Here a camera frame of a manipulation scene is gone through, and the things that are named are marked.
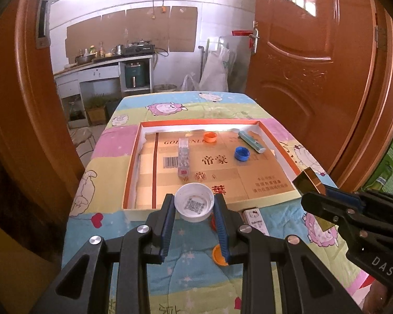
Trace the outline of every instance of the plastic bag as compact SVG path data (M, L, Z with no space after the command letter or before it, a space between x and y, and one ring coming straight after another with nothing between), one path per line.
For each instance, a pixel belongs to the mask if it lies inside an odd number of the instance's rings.
M208 52L199 91L228 92L229 58L230 51L224 46L219 46L216 51Z
M185 75L183 79L183 84L180 89L181 92L184 91L199 91L199 83L194 80L195 73Z

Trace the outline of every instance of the green air fryer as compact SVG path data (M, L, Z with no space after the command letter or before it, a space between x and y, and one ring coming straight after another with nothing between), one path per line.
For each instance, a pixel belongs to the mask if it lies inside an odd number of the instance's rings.
M125 85L127 89L144 87L145 75L144 65L139 62L126 64L125 66Z

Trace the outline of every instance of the wooden planter box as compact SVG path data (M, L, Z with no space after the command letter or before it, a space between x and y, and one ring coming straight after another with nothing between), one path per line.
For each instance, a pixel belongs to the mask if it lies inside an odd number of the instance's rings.
M92 108L86 110L90 123L92 125L106 124L106 107Z

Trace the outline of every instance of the transparent plastic container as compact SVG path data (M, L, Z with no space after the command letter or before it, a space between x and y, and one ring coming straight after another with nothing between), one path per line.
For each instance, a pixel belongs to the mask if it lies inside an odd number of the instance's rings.
M178 148L178 176L189 175L189 141L187 138L179 138Z

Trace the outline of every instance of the blue bottle cap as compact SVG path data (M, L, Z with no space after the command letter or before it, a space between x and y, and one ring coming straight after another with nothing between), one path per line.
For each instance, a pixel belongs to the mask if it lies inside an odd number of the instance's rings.
M234 158L236 158L239 161L247 161L250 156L250 151L246 149L245 147L236 147L236 150L234 151Z

